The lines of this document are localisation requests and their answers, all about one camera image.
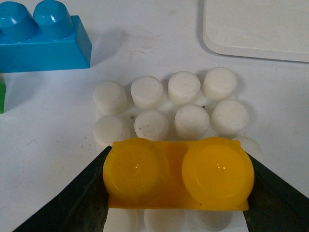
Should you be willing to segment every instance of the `toy block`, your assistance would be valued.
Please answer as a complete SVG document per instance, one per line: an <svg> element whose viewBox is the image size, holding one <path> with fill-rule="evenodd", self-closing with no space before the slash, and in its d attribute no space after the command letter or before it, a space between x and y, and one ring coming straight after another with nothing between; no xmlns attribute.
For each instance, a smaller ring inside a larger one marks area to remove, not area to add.
<svg viewBox="0 0 309 232"><path fill-rule="evenodd" d="M4 113L5 91L6 91L6 85L0 79L0 114Z"/></svg>
<svg viewBox="0 0 309 232"><path fill-rule="evenodd" d="M239 141L114 142L103 167L108 207L248 210L254 170Z"/></svg>
<svg viewBox="0 0 309 232"><path fill-rule="evenodd" d="M33 17L20 3L0 4L0 73L89 68L91 49L79 16L61 2L41 1Z"/></svg>

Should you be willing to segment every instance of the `white rounded piece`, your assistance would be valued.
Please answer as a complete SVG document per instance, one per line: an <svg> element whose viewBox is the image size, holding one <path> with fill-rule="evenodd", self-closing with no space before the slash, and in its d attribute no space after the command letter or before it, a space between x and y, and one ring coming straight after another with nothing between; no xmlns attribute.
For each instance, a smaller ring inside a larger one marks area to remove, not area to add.
<svg viewBox="0 0 309 232"><path fill-rule="evenodd" d="M193 103L200 91L201 83L191 72L177 72L169 79L169 99L176 105Z"/></svg>
<svg viewBox="0 0 309 232"><path fill-rule="evenodd" d="M246 107L237 100L225 99L217 104L211 114L211 125L221 135L233 135L249 121Z"/></svg>
<svg viewBox="0 0 309 232"><path fill-rule="evenodd" d="M145 209L144 222L148 232L179 232L184 224L180 209Z"/></svg>
<svg viewBox="0 0 309 232"><path fill-rule="evenodd" d="M103 232L135 232L138 213L134 209L109 208Z"/></svg>
<svg viewBox="0 0 309 232"><path fill-rule="evenodd" d="M256 160L260 162L263 160L264 156L263 151L260 145L253 139L243 136L237 136L232 140L240 141L242 149L244 149L248 154L250 154Z"/></svg>
<svg viewBox="0 0 309 232"><path fill-rule="evenodd" d="M230 224L233 213L231 211L203 211L191 210L193 221L206 231L222 231Z"/></svg>
<svg viewBox="0 0 309 232"><path fill-rule="evenodd" d="M96 107L105 115L122 113L127 106L124 87L116 81L106 81L93 91Z"/></svg>
<svg viewBox="0 0 309 232"><path fill-rule="evenodd" d="M210 69L204 79L202 92L211 101L219 102L228 98L236 89L237 78L235 74L224 67Z"/></svg>
<svg viewBox="0 0 309 232"><path fill-rule="evenodd" d="M146 110L136 117L134 130L139 138L163 141L169 134L169 120L158 110Z"/></svg>
<svg viewBox="0 0 309 232"><path fill-rule="evenodd" d="M106 115L96 122L94 138L104 148L112 145L115 141L130 138L130 130L127 123L120 116Z"/></svg>
<svg viewBox="0 0 309 232"><path fill-rule="evenodd" d="M184 140L195 140L204 134L210 124L207 111L199 105L188 104L181 107L175 116L177 135Z"/></svg>
<svg viewBox="0 0 309 232"><path fill-rule="evenodd" d="M153 76L142 76L133 82L131 95L136 107L142 110L156 109L163 101L163 86Z"/></svg>

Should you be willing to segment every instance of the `white cylinder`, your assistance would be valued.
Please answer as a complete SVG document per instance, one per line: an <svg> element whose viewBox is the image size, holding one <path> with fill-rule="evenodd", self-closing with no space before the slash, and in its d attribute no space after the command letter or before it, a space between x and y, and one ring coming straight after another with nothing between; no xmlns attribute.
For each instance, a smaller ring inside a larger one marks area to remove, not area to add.
<svg viewBox="0 0 309 232"><path fill-rule="evenodd" d="M127 106L124 87L116 81L106 81L93 91L96 107L105 115L122 113Z"/></svg>
<svg viewBox="0 0 309 232"><path fill-rule="evenodd" d="M204 134L210 124L207 111L199 105L181 107L175 116L177 135L184 140L196 140Z"/></svg>
<svg viewBox="0 0 309 232"><path fill-rule="evenodd" d="M210 69L204 79L202 92L211 101L219 102L228 98L236 89L235 74L224 67Z"/></svg>
<svg viewBox="0 0 309 232"><path fill-rule="evenodd" d="M200 91L201 83L190 72L177 72L169 79L169 99L176 105L193 103Z"/></svg>
<svg viewBox="0 0 309 232"><path fill-rule="evenodd" d="M169 135L169 120L158 110L146 110L136 117L134 130L139 138L163 141Z"/></svg>
<svg viewBox="0 0 309 232"><path fill-rule="evenodd" d="M133 82L131 95L136 107L142 110L156 109L163 101L163 86L153 76L142 76Z"/></svg>
<svg viewBox="0 0 309 232"><path fill-rule="evenodd" d="M144 222L148 232L180 232L184 225L180 209L145 209Z"/></svg>
<svg viewBox="0 0 309 232"><path fill-rule="evenodd" d="M116 115L106 115L100 118L94 126L94 138L103 148L115 141L130 138L130 130L123 118Z"/></svg>
<svg viewBox="0 0 309 232"><path fill-rule="evenodd" d="M240 141L242 149L244 149L248 154L250 154L253 158L258 161L263 160L263 151L260 145L253 139L244 137L244 136L237 136L232 140Z"/></svg>
<svg viewBox="0 0 309 232"><path fill-rule="evenodd" d="M237 100L225 99L219 102L211 114L211 125L221 135L233 135L244 128L249 121L246 107Z"/></svg>
<svg viewBox="0 0 309 232"><path fill-rule="evenodd" d="M206 231L218 232L230 224L233 213L231 211L191 210L193 221Z"/></svg>
<svg viewBox="0 0 309 232"><path fill-rule="evenodd" d="M136 232L138 224L136 210L109 208L103 232Z"/></svg>

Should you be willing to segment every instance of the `plastic piece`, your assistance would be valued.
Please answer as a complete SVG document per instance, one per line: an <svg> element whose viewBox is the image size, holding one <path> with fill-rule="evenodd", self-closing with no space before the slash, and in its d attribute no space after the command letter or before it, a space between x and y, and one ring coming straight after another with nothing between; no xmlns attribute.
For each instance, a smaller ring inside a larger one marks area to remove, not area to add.
<svg viewBox="0 0 309 232"><path fill-rule="evenodd" d="M130 138L130 130L127 123L120 116L106 115L96 122L94 138L101 147L105 148L115 141Z"/></svg>
<svg viewBox="0 0 309 232"><path fill-rule="evenodd" d="M124 208L154 202L169 181L169 162L162 149L141 138L113 145L103 168L108 193Z"/></svg>
<svg viewBox="0 0 309 232"><path fill-rule="evenodd" d="M254 172L239 141L133 138L113 143L103 179L111 208L248 210Z"/></svg>
<svg viewBox="0 0 309 232"><path fill-rule="evenodd" d="M262 162L264 156L263 151L256 141L244 136L237 136L232 140L240 141L242 149L244 149L248 154L250 154L259 162Z"/></svg>
<svg viewBox="0 0 309 232"><path fill-rule="evenodd" d="M133 82L131 95L136 107L142 110L156 109L162 104L163 86L153 76L142 76Z"/></svg>
<svg viewBox="0 0 309 232"><path fill-rule="evenodd" d="M146 209L144 222L148 232L179 232L184 225L184 211L174 209Z"/></svg>
<svg viewBox="0 0 309 232"><path fill-rule="evenodd" d="M134 209L109 209L104 232L135 232L138 226L138 213Z"/></svg>
<svg viewBox="0 0 309 232"><path fill-rule="evenodd" d="M176 105L193 103L200 91L201 83L190 72L177 72L169 79L169 99Z"/></svg>
<svg viewBox="0 0 309 232"><path fill-rule="evenodd" d="M4 113L5 92L6 92L6 85L0 79L0 114Z"/></svg>
<svg viewBox="0 0 309 232"><path fill-rule="evenodd" d="M158 110L146 110L136 117L134 130L140 138L163 141L169 135L169 120Z"/></svg>
<svg viewBox="0 0 309 232"><path fill-rule="evenodd" d="M233 212L191 210L190 215L193 221L202 229L218 232L228 227L232 220Z"/></svg>
<svg viewBox="0 0 309 232"><path fill-rule="evenodd" d="M106 81L93 91L96 107L106 115L122 113L127 106L124 87L116 81Z"/></svg>
<svg viewBox="0 0 309 232"><path fill-rule="evenodd" d="M219 102L228 98L237 86L235 74L224 67L210 69L204 79L202 91L211 101Z"/></svg>
<svg viewBox="0 0 309 232"><path fill-rule="evenodd" d="M32 38L38 25L23 4L6 1L0 4L0 29L10 39L21 42Z"/></svg>
<svg viewBox="0 0 309 232"><path fill-rule="evenodd" d="M219 102L211 114L211 125L221 135L233 135L243 129L249 121L246 107L237 100Z"/></svg>
<svg viewBox="0 0 309 232"><path fill-rule="evenodd" d="M63 39L69 36L74 29L66 6L59 1L41 1L35 7L33 18L45 36L52 40Z"/></svg>
<svg viewBox="0 0 309 232"><path fill-rule="evenodd" d="M21 42L5 33L0 34L0 73L89 68L92 44L79 16L70 18L74 25L73 31L59 40L49 39L41 29L33 37ZM31 22L37 26L34 20L31 19ZM47 31L50 33L53 30L55 35L63 34L62 23L54 24ZM28 33L34 28L29 23L17 25L23 26L23 29L18 33L19 29L14 28L16 37L25 38L24 32Z"/></svg>
<svg viewBox="0 0 309 232"><path fill-rule="evenodd" d="M199 105L188 104L180 108L175 116L177 135L184 140L196 140L210 124L207 111Z"/></svg>

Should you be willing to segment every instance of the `white table surface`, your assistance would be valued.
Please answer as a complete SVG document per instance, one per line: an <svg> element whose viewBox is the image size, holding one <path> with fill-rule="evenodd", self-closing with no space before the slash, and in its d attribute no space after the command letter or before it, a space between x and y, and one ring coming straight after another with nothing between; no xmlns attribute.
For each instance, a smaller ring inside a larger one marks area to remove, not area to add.
<svg viewBox="0 0 309 232"><path fill-rule="evenodd" d="M20 0L32 13L36 1ZM97 155L94 88L178 71L203 78L234 71L249 108L246 134L264 165L309 197L309 66L218 55L203 42L202 0L62 1L93 43L90 69L1 74L0 231L11 232L55 197Z"/></svg>

